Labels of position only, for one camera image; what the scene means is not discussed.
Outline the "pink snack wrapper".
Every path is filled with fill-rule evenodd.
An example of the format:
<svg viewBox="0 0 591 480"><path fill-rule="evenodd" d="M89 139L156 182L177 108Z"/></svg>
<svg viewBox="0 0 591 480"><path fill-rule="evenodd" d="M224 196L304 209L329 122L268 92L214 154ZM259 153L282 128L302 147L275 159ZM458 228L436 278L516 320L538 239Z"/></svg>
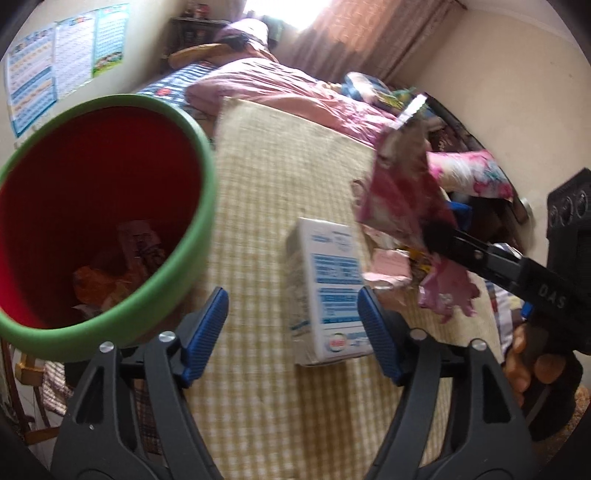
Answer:
<svg viewBox="0 0 591 480"><path fill-rule="evenodd" d="M356 220L387 234L429 259L420 283L419 305L449 320L459 309L475 313L480 290L468 270L427 246L430 227L455 231L458 223L437 180L431 175L425 128L420 111L427 97L415 97L374 145L375 157Z"/></svg>

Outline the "white blue carton box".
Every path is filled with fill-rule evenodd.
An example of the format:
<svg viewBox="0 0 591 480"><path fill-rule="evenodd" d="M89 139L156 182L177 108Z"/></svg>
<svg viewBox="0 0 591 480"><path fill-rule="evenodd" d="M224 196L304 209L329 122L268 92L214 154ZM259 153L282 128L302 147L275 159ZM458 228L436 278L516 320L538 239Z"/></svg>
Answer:
<svg viewBox="0 0 591 480"><path fill-rule="evenodd" d="M286 266L294 363L311 367L372 354L358 312L363 276L351 228L298 218L287 236Z"/></svg>

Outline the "wooden chair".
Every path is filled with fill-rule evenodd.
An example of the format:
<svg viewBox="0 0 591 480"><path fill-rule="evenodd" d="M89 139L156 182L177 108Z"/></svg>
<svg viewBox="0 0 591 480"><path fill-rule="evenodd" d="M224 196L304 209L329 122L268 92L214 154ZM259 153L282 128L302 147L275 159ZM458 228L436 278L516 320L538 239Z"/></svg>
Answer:
<svg viewBox="0 0 591 480"><path fill-rule="evenodd" d="M52 426L42 399L44 369L34 356L17 353L1 339L1 385L8 396L8 413L26 446L53 440L59 433Z"/></svg>

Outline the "yellow checkered bed mat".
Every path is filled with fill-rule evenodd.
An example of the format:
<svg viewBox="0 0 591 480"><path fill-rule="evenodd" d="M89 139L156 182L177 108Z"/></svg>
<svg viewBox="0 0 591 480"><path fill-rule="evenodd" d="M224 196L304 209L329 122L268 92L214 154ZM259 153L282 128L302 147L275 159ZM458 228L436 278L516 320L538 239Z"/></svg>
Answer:
<svg viewBox="0 0 591 480"><path fill-rule="evenodd" d="M353 217L353 180L373 150L321 125L225 99L215 127L216 217L207 267L187 298L220 286L229 313L204 375L186 392L226 479L361 479L402 395L373 356L325 366L294 362L287 236L301 217L348 225L363 266L370 250Z"/></svg>

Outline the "pink floral pillow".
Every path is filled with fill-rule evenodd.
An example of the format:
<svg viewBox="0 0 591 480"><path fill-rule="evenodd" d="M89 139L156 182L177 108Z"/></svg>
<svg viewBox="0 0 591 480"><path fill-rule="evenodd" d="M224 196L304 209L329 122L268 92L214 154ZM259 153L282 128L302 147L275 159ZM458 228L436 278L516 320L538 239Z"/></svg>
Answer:
<svg viewBox="0 0 591 480"><path fill-rule="evenodd" d="M447 192L513 201L513 186L487 151L428 152L430 173Z"/></svg>

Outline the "red bin with green rim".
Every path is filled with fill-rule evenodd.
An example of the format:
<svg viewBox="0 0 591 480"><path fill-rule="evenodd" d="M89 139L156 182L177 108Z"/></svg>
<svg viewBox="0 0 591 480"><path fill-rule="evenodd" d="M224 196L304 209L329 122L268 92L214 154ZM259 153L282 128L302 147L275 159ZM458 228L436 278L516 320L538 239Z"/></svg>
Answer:
<svg viewBox="0 0 591 480"><path fill-rule="evenodd" d="M217 179L204 130L184 111L138 94L80 103L42 126L1 171L1 336L50 361L91 357L152 330L206 266ZM74 272L143 221L163 265L107 312L81 320Z"/></svg>

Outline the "pink patterned curtain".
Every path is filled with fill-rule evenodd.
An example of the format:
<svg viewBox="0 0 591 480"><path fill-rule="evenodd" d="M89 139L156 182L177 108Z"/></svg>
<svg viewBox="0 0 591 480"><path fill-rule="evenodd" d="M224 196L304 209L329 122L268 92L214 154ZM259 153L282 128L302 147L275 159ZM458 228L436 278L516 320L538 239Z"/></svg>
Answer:
<svg viewBox="0 0 591 480"><path fill-rule="evenodd" d="M464 1L332 1L281 62L328 82L349 72L390 81Z"/></svg>

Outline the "blue checkered bed sheet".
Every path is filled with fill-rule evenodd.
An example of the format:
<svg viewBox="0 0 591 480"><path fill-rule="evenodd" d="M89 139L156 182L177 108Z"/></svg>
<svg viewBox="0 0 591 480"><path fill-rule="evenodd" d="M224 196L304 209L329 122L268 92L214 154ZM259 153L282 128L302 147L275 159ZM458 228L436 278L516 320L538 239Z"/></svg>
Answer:
<svg viewBox="0 0 591 480"><path fill-rule="evenodd" d="M168 105L183 108L186 105L186 88L216 69L217 66L211 62L198 61L148 82L136 90L135 94L155 98Z"/></svg>

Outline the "pink quilt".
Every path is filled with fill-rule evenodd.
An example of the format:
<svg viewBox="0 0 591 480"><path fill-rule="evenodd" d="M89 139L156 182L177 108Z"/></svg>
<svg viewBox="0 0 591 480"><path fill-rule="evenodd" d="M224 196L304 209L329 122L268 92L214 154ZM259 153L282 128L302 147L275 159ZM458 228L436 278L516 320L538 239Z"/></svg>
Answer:
<svg viewBox="0 0 591 480"><path fill-rule="evenodd" d="M370 147L396 117L329 88L301 70L263 58L220 66L186 87L186 102L216 116L224 98L259 103L335 130Z"/></svg>

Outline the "orange pillow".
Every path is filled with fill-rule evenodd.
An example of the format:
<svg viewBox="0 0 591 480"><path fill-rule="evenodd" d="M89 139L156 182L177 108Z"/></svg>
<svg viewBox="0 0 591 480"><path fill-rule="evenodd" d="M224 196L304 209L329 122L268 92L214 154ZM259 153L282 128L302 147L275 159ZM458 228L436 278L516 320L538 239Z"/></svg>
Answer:
<svg viewBox="0 0 591 480"><path fill-rule="evenodd" d="M181 69L200 60L229 55L235 52L228 44L211 43L188 47L170 54L167 63L173 70Z"/></svg>

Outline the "dark wooden nightstand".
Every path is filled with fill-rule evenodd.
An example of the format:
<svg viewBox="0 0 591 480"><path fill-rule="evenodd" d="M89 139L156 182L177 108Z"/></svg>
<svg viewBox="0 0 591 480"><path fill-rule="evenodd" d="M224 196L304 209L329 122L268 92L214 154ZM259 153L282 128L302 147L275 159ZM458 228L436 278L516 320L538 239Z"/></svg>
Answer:
<svg viewBox="0 0 591 480"><path fill-rule="evenodd" d="M184 48L210 43L228 24L228 20L171 17L164 53L161 56L161 71L172 69L168 61L171 54Z"/></svg>

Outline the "wall chart posters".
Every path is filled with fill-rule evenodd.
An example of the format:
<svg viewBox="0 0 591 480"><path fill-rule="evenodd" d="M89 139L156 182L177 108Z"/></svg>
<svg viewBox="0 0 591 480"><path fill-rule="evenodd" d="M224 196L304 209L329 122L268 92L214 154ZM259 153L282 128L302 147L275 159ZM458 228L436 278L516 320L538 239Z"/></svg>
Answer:
<svg viewBox="0 0 591 480"><path fill-rule="evenodd" d="M21 138L58 101L123 61L130 6L115 4L54 22L5 55L12 131Z"/></svg>

